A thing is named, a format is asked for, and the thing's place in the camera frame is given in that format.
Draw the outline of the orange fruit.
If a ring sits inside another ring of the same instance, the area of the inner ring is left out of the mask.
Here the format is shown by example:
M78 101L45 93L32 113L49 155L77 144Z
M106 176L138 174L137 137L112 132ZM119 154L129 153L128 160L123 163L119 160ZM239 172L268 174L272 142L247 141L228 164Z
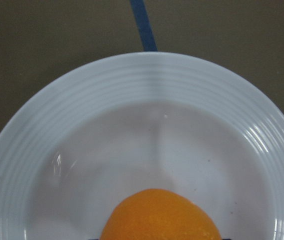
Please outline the orange fruit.
M185 197L146 189L124 199L104 226L102 240L220 240L211 218Z

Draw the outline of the white round plate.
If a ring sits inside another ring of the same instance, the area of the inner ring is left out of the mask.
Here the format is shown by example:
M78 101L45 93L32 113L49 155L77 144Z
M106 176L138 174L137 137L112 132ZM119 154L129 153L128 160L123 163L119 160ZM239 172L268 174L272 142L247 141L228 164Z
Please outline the white round plate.
M94 240L148 188L231 240L284 240L284 115L214 63L138 52L50 83L0 133L0 240Z

